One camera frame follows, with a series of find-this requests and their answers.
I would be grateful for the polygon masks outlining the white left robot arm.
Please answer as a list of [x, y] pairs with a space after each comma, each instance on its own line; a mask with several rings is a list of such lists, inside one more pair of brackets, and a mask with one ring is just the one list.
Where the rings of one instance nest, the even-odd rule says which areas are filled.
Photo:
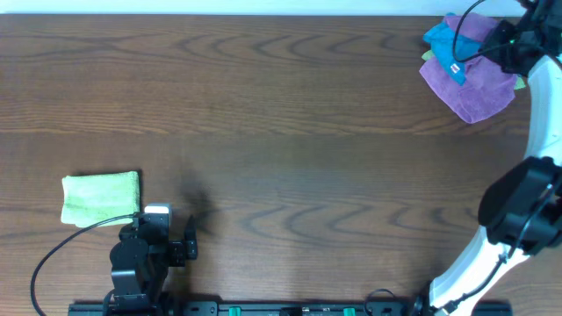
[[110, 252], [113, 289], [103, 302], [103, 315], [173, 315], [173, 300], [163, 285], [171, 267], [198, 258], [197, 225], [189, 217], [181, 240], [169, 238], [168, 213], [139, 212], [119, 231]]

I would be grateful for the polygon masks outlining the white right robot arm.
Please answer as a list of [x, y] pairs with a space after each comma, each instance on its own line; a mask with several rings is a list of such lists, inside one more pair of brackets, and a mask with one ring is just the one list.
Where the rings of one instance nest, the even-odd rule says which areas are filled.
[[413, 315], [509, 315], [509, 304], [482, 302], [516, 265], [561, 242], [561, 3], [523, 1], [517, 24], [502, 20], [472, 55], [528, 80], [530, 130], [522, 162], [493, 183], [479, 204], [479, 228], [454, 263], [429, 283]]

